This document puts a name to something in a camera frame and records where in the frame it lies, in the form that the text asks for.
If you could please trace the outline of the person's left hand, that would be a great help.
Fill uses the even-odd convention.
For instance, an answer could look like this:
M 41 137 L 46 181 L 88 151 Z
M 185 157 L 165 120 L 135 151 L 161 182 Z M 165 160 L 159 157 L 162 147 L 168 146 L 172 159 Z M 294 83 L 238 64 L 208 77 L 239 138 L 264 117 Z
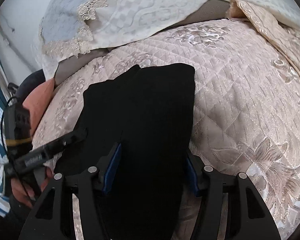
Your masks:
M 49 181 L 53 178 L 51 168 L 45 167 L 45 179 L 40 185 L 40 190 L 43 192 L 48 185 Z M 22 184 L 18 178 L 11 179 L 12 194 L 15 199 L 21 204 L 32 208 L 32 198 L 34 198 L 34 190 L 27 184 Z

